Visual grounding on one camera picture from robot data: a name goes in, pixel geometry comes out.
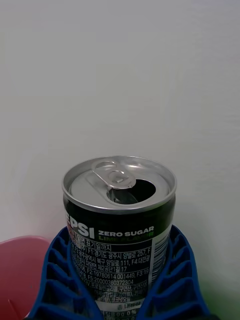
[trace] can lid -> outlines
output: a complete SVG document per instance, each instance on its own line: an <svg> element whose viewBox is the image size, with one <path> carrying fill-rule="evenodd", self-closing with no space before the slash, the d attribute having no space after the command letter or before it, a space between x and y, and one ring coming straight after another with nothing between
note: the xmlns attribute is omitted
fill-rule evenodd
<svg viewBox="0 0 240 320"><path fill-rule="evenodd" d="M164 165L136 156L82 162L62 181L65 196L84 209L111 214L148 211L169 201L177 180Z"/></svg>

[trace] pepsi zero sugar can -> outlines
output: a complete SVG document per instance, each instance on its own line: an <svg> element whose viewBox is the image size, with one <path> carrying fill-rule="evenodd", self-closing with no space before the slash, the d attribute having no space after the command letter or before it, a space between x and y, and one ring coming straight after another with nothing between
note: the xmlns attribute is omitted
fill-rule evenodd
<svg viewBox="0 0 240 320"><path fill-rule="evenodd" d="M106 320L134 320L161 272L175 175L135 156L82 162L63 178L74 267Z"/></svg>

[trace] pull tab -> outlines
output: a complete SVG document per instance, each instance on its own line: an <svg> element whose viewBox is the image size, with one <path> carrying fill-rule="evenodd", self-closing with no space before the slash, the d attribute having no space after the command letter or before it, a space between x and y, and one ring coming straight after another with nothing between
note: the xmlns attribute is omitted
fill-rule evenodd
<svg viewBox="0 0 240 320"><path fill-rule="evenodd" d="M95 161L91 169L107 186L113 189L129 189L136 184L134 175L115 160Z"/></svg>

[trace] pink container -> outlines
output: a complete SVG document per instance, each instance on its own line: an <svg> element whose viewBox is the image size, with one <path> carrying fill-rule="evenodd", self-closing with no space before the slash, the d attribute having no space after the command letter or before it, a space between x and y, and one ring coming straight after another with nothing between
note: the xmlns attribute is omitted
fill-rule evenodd
<svg viewBox="0 0 240 320"><path fill-rule="evenodd" d="M37 297L44 257L50 243L22 236L0 243L0 319L21 320Z"/></svg>

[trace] blue plastic holder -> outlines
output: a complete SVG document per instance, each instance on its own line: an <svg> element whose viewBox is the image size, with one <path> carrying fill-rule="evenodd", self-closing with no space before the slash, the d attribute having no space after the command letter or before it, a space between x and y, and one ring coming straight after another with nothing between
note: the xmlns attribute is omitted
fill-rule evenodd
<svg viewBox="0 0 240 320"><path fill-rule="evenodd" d="M145 298L136 320L190 320L209 316L199 289L193 251L172 226L164 268ZM97 304L78 277L65 227L52 241L43 264L41 284L29 318L103 320Z"/></svg>

